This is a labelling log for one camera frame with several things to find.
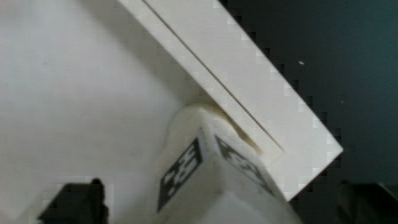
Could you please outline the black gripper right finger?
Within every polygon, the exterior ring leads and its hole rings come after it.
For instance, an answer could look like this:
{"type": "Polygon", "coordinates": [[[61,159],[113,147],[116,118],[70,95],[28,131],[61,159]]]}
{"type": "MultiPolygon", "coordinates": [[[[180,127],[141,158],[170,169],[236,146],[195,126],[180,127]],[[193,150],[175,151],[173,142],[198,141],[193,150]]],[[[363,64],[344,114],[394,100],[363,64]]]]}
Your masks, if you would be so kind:
{"type": "Polygon", "coordinates": [[[398,184],[339,184],[335,224],[398,224],[398,184]]]}

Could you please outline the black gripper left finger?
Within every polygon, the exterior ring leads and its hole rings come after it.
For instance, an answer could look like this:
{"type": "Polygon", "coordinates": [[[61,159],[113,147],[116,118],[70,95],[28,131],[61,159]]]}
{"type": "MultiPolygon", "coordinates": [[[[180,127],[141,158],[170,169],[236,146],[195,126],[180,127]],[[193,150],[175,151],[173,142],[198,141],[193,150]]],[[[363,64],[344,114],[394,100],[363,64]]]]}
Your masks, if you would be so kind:
{"type": "Polygon", "coordinates": [[[63,185],[37,221],[40,224],[108,224],[104,185],[99,179],[63,185]]]}

